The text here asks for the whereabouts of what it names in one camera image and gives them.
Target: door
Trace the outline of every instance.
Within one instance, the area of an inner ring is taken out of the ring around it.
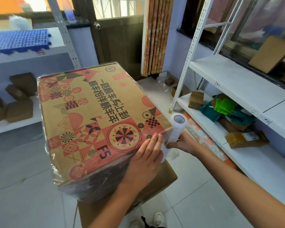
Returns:
[[[117,61],[141,79],[145,0],[86,0],[99,63]]]

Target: patterned shipping box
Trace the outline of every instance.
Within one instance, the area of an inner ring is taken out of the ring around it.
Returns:
[[[38,93],[54,183],[78,199],[112,192],[141,144],[172,128],[118,63],[42,76]]]

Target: hand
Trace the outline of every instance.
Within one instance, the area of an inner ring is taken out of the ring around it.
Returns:
[[[196,156],[200,144],[195,141],[186,131],[183,131],[177,142],[170,142],[166,145],[168,149],[176,148],[181,149],[187,153]]]
[[[131,158],[121,185],[136,195],[155,178],[163,152],[160,150],[163,136],[154,134],[146,140]]]

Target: door knob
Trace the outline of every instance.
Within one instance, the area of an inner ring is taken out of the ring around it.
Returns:
[[[100,24],[98,22],[94,22],[95,29],[100,29]]]

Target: blue plastic pallet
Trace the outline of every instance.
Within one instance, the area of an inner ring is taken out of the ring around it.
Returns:
[[[0,32],[0,53],[10,55],[15,51],[19,53],[32,50],[35,52],[41,49],[49,49],[52,43],[49,41],[47,29],[34,29],[22,31]]]

